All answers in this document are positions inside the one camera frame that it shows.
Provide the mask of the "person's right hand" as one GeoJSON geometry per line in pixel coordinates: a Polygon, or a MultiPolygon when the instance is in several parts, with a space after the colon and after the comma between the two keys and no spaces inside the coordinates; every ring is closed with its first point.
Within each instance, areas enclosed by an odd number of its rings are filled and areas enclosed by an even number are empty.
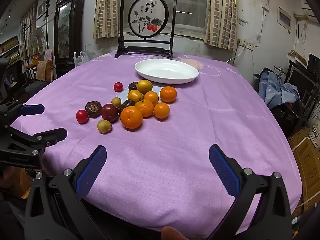
{"type": "Polygon", "coordinates": [[[183,236],[180,232],[178,232],[176,229],[165,226],[161,230],[161,239],[162,240],[188,240],[187,237],[183,236]]]}

